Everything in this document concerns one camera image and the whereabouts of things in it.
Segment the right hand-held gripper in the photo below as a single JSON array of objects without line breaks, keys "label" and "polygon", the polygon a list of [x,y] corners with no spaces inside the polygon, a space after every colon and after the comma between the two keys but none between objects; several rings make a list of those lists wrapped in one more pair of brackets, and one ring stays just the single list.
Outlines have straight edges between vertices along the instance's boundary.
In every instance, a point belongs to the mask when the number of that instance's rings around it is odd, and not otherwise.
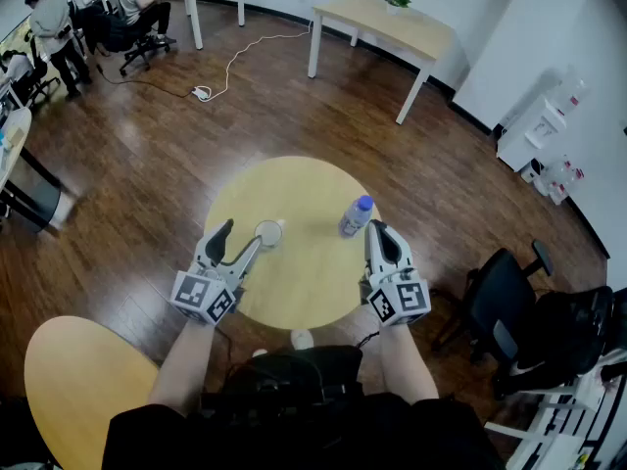
[{"label": "right hand-held gripper", "polygon": [[387,223],[372,219],[364,239],[371,276],[360,280],[361,304],[374,311],[380,326],[409,325],[429,313],[428,286],[413,267],[405,238]]}]

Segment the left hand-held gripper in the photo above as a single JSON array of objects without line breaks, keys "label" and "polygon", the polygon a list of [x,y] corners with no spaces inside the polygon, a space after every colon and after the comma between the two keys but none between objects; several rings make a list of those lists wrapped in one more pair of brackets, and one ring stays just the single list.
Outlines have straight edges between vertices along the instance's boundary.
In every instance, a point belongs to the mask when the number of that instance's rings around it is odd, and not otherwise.
[{"label": "left hand-held gripper", "polygon": [[233,225],[230,218],[206,234],[197,243],[188,270],[177,272],[169,303],[188,319],[217,326],[240,303],[244,278],[257,259],[263,239],[254,237],[235,260],[222,262]]}]

